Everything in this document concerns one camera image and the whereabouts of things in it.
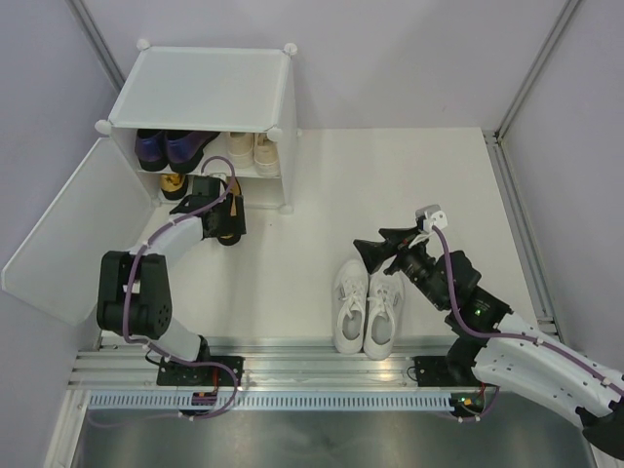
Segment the purple loafer shoe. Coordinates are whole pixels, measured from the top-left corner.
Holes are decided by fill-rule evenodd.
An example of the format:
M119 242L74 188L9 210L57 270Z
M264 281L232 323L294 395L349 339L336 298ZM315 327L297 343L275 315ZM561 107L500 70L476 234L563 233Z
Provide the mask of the purple loafer shoe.
M218 136L219 132L209 131L165 131L170 169L177 174L192 173L204 157L204 148Z
M164 149L165 132L156 129L137 129L135 155L140 167L148 172L159 172L167 165Z

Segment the beige sneaker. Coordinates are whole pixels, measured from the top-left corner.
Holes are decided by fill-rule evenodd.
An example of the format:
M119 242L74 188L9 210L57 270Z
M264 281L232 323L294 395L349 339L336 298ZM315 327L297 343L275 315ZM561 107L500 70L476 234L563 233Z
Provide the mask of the beige sneaker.
M226 149L228 157L236 169L246 169L254 164L253 133L227 133Z
M280 175L277 146L266 134L256 134L254 136L253 162L260 176L277 177Z

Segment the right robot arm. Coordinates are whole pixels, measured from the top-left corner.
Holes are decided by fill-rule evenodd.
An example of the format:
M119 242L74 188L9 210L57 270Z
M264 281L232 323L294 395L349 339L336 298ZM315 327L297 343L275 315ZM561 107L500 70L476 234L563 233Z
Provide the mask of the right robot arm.
M480 287L463 251L427 252L424 230L381 229L382 241L354 246L370 273L401 272L438 310L457 339L445 372L457 385L511 391L560 415L607 455L623 457L623 374L591 360L529 324Z

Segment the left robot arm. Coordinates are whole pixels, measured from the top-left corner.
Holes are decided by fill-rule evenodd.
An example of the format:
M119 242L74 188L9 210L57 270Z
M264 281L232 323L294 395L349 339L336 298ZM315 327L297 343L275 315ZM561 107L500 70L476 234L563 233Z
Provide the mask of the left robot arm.
M238 180L201 176L146 241L102 257L97 324L145 346L146 361L158 368L158 385L237 386L242 359L213 356L204 336L175 319L169 273L199 243L215 239L231 247L245 232Z

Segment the gold pointed shoe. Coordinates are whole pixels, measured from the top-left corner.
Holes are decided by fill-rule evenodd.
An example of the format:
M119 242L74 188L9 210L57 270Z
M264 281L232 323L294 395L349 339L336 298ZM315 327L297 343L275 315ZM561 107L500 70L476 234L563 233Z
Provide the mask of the gold pointed shoe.
M160 190L166 200L178 201L183 199L188 190L189 179L182 174L160 175Z
M234 181L225 200L217 207L216 214L218 242L225 247L232 247L239 243L247 233L247 227L244 197L238 180Z

